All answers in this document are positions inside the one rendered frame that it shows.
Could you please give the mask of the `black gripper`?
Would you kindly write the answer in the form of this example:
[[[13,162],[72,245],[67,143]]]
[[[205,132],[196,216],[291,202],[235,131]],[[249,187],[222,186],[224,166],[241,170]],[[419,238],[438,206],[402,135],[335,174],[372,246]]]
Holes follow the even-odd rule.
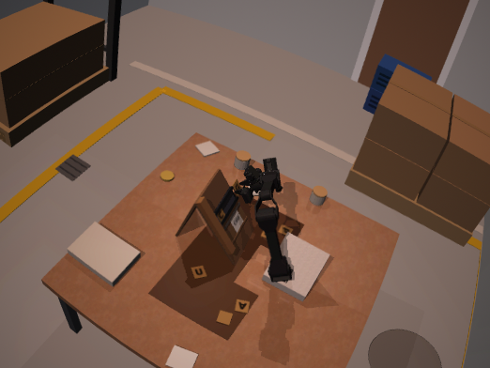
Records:
[[[235,193],[241,195],[246,204],[249,204],[252,201],[253,192],[258,193],[262,189],[262,186],[260,185],[260,179],[254,184],[251,184],[248,179],[239,182],[239,184],[243,186],[243,188],[236,190]],[[250,186],[250,188],[245,186]]]

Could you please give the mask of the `yellow flat round disc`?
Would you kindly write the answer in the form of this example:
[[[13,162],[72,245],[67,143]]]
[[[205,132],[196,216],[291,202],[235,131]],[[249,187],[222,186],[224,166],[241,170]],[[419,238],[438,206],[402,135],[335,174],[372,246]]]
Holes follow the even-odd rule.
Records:
[[[169,170],[165,170],[165,171],[162,171],[161,172],[161,180],[163,181],[172,181],[173,178],[174,178],[174,173],[172,171],[169,171]]]

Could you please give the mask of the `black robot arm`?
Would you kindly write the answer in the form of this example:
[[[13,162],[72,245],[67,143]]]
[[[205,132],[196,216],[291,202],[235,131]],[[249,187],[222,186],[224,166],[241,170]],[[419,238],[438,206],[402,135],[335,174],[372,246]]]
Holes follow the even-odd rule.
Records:
[[[293,270],[290,268],[286,256],[282,256],[279,245],[277,226],[279,217],[279,207],[273,199],[273,192],[281,192],[283,187],[280,180],[280,170],[278,170],[276,158],[263,159],[265,172],[259,173],[253,166],[245,169],[244,176],[251,184],[260,179],[262,189],[258,192],[258,200],[254,206],[255,220],[259,228],[266,232],[270,261],[268,275],[272,282],[288,282],[292,280]],[[260,208],[262,201],[272,200],[276,207]],[[260,208],[260,209],[259,209]],[[292,271],[291,271],[292,270]]]

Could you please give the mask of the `dark grey cylindrical container with orange lid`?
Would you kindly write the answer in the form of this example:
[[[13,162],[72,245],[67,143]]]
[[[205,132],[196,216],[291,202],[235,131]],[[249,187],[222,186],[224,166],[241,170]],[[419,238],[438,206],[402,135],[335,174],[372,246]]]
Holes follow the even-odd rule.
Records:
[[[251,154],[244,150],[239,150],[235,157],[234,165],[239,170],[245,170],[249,167]]]
[[[325,202],[327,195],[328,191],[324,187],[315,186],[310,196],[310,201],[313,205],[320,206]]]

